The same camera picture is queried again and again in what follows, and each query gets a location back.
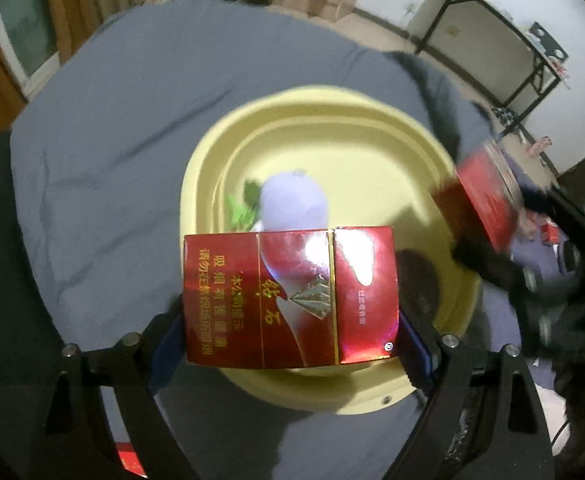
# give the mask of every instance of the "white wall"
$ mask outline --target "white wall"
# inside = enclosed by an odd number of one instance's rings
[[[418,34],[434,18],[442,1],[358,0],[357,7]],[[559,171],[566,171],[585,157],[585,2],[489,1],[507,10],[520,27],[539,22],[569,54],[566,68],[571,76],[568,80],[571,90],[563,85],[556,88],[526,122],[533,136],[547,135],[554,140],[555,145],[547,150],[547,155]],[[414,12],[407,12],[411,8],[420,8],[416,17]],[[460,30],[458,36],[453,38],[447,34],[450,25]],[[531,64],[531,54],[522,50],[520,44],[517,46],[515,36],[510,33],[508,37],[504,30],[507,29],[503,24],[477,4],[460,4],[450,7],[439,31],[432,37],[432,44],[503,98],[523,81],[526,64]],[[521,111],[532,98],[530,90],[512,107]]]

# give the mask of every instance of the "gold stripe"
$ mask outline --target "gold stripe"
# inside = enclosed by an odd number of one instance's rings
[[[339,338],[336,325],[336,294],[335,294],[335,231],[329,229],[328,254],[330,257],[330,307],[333,316],[333,344],[335,346],[335,365],[339,364]]]
[[[259,297],[259,330],[261,332],[261,366],[266,368],[266,354],[264,352],[264,312],[261,306],[261,240],[256,234],[256,273],[259,280],[256,295]]]

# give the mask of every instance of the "baseboard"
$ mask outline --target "baseboard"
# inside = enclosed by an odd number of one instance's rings
[[[386,28],[387,30],[394,32],[395,34],[401,36],[405,40],[410,41],[415,46],[418,43],[421,43],[421,38],[410,34],[407,30],[405,30],[405,28],[397,27],[397,25],[394,25],[386,20],[383,20],[382,18],[375,16],[374,14],[371,14],[370,12],[366,12],[365,10],[359,9],[358,7],[355,7],[352,12],[354,12],[358,16],[361,16],[362,18],[365,18],[366,20],[369,20],[373,23],[376,23],[380,27]],[[477,92],[479,92],[485,99],[487,99],[494,106],[500,106],[500,107],[503,106],[502,102],[490,90],[488,90],[488,88],[483,86],[477,79],[475,79],[465,69],[461,68],[457,63],[455,63],[453,60],[451,60],[448,56],[446,56],[444,53],[442,53],[439,49],[437,49],[431,45],[426,45],[424,47],[423,51],[430,54],[430,56],[434,57],[434,59],[436,59],[438,62],[440,62],[446,68],[452,70],[455,74],[457,74],[466,83],[468,83],[470,86],[472,86],[472,88],[474,88]],[[528,142],[531,142],[532,144],[537,142],[537,140],[534,137],[532,137],[532,135],[530,135],[530,132],[528,130],[526,130],[526,128],[523,127],[523,125],[521,125],[521,130],[522,130],[524,136],[526,137],[526,139],[528,140]],[[552,163],[552,161],[549,159],[549,157],[545,153],[541,153],[540,157],[543,160],[546,167],[554,174],[554,176],[559,176],[560,173],[557,171],[557,168]]]

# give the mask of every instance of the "yellow tub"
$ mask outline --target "yellow tub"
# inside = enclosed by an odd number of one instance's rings
[[[246,104],[216,123],[188,163],[181,194],[180,238],[229,230],[225,198],[247,180],[304,170],[329,200],[330,227],[392,225],[397,250],[434,263],[440,332],[462,335],[479,277],[450,256],[452,238],[431,198],[454,164],[417,121],[358,92],[305,87]],[[297,410],[367,413],[409,395],[397,359],[306,370],[223,373],[255,397]]]

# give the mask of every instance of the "red object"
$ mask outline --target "red object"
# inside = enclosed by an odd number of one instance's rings
[[[302,368],[393,355],[399,288],[391,227],[190,235],[192,363]]]
[[[135,453],[132,444],[117,442],[116,448],[124,469],[131,473],[135,473],[135,475],[147,478],[146,472],[143,470],[143,467],[141,467],[141,462],[139,461],[139,457],[137,456],[137,453]]]
[[[457,170],[458,180],[433,196],[455,238],[481,233],[505,251],[516,231],[521,192],[503,154],[489,142]]]
[[[559,239],[559,226],[550,218],[541,226],[541,241],[544,245],[551,247],[561,243]]]

